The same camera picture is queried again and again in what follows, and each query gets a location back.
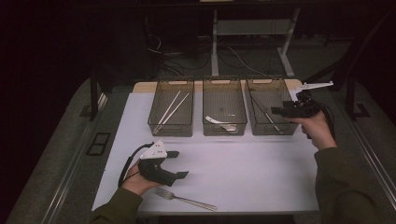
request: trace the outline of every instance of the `person's left hand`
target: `person's left hand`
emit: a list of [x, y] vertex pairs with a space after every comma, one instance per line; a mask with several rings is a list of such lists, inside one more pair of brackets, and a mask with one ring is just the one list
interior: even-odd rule
[[143, 177], [139, 173], [139, 168], [137, 166], [138, 163], [139, 161], [137, 161], [131, 168], [129, 168], [121, 187], [124, 189], [128, 189], [129, 191], [137, 195], [143, 195], [149, 189], [159, 187], [161, 184], [149, 181], [145, 177]]

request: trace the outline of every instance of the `olive green sleeve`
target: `olive green sleeve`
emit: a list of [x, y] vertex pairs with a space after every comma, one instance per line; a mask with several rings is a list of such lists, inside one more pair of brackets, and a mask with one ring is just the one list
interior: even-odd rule
[[90, 216], [89, 223], [135, 223], [136, 213], [143, 199], [131, 191], [117, 189], [110, 201], [96, 208]]
[[347, 164], [341, 149], [322, 149], [315, 154], [315, 159], [322, 224], [380, 223], [367, 180]]

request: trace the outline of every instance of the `transparent bin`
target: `transparent bin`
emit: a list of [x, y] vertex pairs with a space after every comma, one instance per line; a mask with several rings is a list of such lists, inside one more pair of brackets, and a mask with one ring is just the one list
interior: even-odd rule
[[203, 89], [204, 135], [243, 135], [248, 119], [240, 78], [204, 77]]
[[192, 136], [193, 77], [161, 77], [148, 117], [153, 136]]
[[283, 107], [291, 96], [282, 78], [247, 76], [245, 87], [247, 110], [254, 135], [293, 135], [298, 124], [271, 112], [272, 106]]

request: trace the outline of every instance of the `hand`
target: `hand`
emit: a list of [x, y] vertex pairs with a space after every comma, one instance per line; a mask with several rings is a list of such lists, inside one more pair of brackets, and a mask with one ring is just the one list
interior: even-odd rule
[[326, 117], [323, 112], [320, 111], [309, 119], [298, 118], [287, 120], [302, 124], [303, 133], [311, 136], [312, 144], [317, 147], [318, 150], [327, 147], [337, 147], [334, 138], [332, 138], [332, 133], [330, 132], [329, 125], [326, 122]]
[[139, 161], [137, 161], [131, 168], [129, 168], [121, 187], [124, 189], [128, 189], [129, 191], [137, 195], [143, 195], [149, 189], [159, 187], [161, 184], [149, 181], [145, 177], [143, 177], [139, 173], [139, 168], [137, 166], [138, 163]]

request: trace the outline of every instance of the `floor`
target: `floor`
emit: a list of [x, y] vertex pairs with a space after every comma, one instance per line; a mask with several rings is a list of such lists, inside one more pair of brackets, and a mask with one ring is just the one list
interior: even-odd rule
[[[253, 69], [261, 73], [285, 77], [283, 65], [276, 53], [276, 47], [282, 44], [283, 38], [241, 38], [220, 40], [221, 75], [253, 74], [255, 73]], [[292, 40], [288, 57], [295, 78], [303, 80], [314, 75], [338, 60], [349, 46], [348, 42], [341, 42], [330, 43], [325, 47], [324, 41], [322, 37]], [[210, 75], [210, 60], [208, 60], [210, 42], [203, 36], [200, 43], [200, 54], [194, 58], [186, 57], [177, 51], [169, 52], [169, 56], [159, 67], [159, 74], [197, 77]], [[331, 74], [318, 82], [328, 82], [330, 78]], [[89, 80], [81, 83], [7, 223], [86, 223], [102, 176], [101, 171], [106, 165], [123, 106], [131, 89], [130, 86], [116, 87], [112, 93], [106, 94], [98, 117], [90, 121], [90, 118], [82, 113], [90, 104]], [[345, 89], [339, 92], [322, 89], [312, 93], [332, 109], [336, 120], [337, 142], [345, 149], [348, 160], [372, 183], [370, 188], [375, 195], [384, 223], [393, 223], [396, 220], [396, 207], [381, 185], [387, 180], [378, 181], [381, 177], [375, 175], [362, 152], [372, 149], [385, 167], [390, 182], [396, 179], [396, 164], [393, 161], [393, 158], [396, 158], [395, 126], [389, 122], [363, 86], [358, 85], [356, 103], [363, 104], [368, 109], [370, 117], [359, 118], [357, 121], [350, 120], [345, 113]], [[94, 133], [110, 133], [109, 143], [101, 157], [85, 155]], [[52, 199], [59, 204], [51, 203]], [[160, 217], [156, 221], [192, 223], [193, 219], [192, 217]], [[279, 217], [236, 217], [233, 222], [230, 217], [212, 217], [205, 220], [205, 223], [317, 224], [319, 216], [318, 213], [312, 213]]]

